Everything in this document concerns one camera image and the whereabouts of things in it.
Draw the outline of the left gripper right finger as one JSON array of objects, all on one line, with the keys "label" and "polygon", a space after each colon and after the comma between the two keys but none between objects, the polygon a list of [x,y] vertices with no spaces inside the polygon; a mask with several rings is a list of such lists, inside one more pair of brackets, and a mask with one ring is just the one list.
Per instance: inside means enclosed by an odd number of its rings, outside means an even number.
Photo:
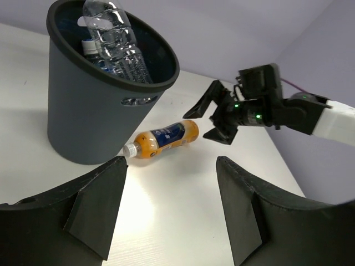
[{"label": "left gripper right finger", "polygon": [[234,265],[354,264],[354,201],[298,196],[226,156],[216,172]]}]

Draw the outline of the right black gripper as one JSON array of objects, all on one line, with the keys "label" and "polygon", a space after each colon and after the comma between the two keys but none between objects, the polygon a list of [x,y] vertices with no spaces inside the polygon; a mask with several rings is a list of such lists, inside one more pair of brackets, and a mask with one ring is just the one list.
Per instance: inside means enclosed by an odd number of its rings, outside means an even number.
[{"label": "right black gripper", "polygon": [[211,102],[217,105],[210,116],[215,127],[203,135],[205,139],[230,145],[239,126],[274,126],[276,130],[281,128],[281,125],[276,123],[273,112],[283,107],[282,95],[268,93],[255,99],[240,100],[219,80],[214,80],[210,84],[200,100],[182,118],[202,118]]}]

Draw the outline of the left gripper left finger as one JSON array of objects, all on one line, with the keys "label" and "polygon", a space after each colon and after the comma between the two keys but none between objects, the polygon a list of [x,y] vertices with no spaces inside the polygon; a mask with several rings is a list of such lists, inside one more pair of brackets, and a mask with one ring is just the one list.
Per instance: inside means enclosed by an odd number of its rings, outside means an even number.
[{"label": "left gripper left finger", "polygon": [[1,264],[102,265],[127,170],[117,156],[60,186],[1,204]]}]

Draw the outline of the clear unlabelled plastic bottle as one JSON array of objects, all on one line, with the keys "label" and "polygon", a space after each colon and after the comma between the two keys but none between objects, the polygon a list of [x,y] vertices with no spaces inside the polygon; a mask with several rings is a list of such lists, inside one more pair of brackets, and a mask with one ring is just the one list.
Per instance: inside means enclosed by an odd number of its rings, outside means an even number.
[{"label": "clear unlabelled plastic bottle", "polygon": [[85,1],[83,18],[112,74],[143,84],[153,82],[130,20],[119,1]]}]

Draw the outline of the dark blue label bottle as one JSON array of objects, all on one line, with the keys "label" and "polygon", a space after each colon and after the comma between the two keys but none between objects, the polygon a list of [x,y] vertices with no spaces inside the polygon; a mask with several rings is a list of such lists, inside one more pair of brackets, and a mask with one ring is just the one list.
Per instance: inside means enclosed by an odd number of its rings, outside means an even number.
[{"label": "dark blue label bottle", "polygon": [[109,68],[106,66],[105,60],[100,56],[95,41],[93,39],[84,39],[81,41],[84,57],[94,64],[99,69],[109,72]]}]

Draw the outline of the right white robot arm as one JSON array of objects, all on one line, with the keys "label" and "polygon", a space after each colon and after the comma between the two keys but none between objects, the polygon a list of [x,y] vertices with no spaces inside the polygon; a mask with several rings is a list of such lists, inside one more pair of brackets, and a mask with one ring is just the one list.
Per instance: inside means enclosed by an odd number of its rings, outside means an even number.
[{"label": "right white robot arm", "polygon": [[354,108],[310,93],[296,93],[284,99],[274,92],[241,100],[221,81],[213,81],[200,100],[183,116],[184,119],[203,117],[210,103],[216,104],[210,116],[213,129],[205,139],[232,144],[240,126],[282,126],[319,138],[354,146]]}]

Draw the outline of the dark grey plastic bin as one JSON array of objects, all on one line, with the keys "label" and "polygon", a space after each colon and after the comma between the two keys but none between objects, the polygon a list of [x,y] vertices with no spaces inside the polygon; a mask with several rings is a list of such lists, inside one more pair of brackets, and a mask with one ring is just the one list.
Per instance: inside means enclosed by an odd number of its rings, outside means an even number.
[{"label": "dark grey plastic bin", "polygon": [[164,92],[176,82],[180,66],[169,43],[130,14],[151,84],[128,81],[102,71],[83,54],[89,38],[78,24],[83,1],[55,1],[48,9],[48,125],[50,144],[62,157],[82,165],[115,157]]}]

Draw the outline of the orange drink bottle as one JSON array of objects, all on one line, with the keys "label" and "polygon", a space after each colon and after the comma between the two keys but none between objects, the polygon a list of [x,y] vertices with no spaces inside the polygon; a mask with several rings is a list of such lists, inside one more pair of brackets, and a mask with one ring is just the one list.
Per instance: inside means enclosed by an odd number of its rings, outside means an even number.
[{"label": "orange drink bottle", "polygon": [[194,142],[199,127],[192,120],[183,120],[167,127],[139,133],[134,141],[122,148],[126,158],[153,158],[164,151]]}]

